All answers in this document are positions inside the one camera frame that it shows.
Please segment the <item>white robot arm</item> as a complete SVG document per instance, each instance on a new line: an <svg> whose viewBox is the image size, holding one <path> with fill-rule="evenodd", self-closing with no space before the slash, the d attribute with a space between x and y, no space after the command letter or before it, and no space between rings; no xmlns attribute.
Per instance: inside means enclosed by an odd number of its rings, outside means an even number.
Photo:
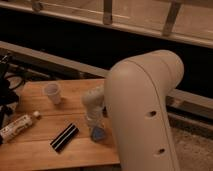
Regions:
<svg viewBox="0 0 213 171"><path fill-rule="evenodd" d="M93 140L103 137L108 115L122 171L180 171L166 96L183 75L178 55L157 50L116 63L102 85L82 96Z"/></svg>

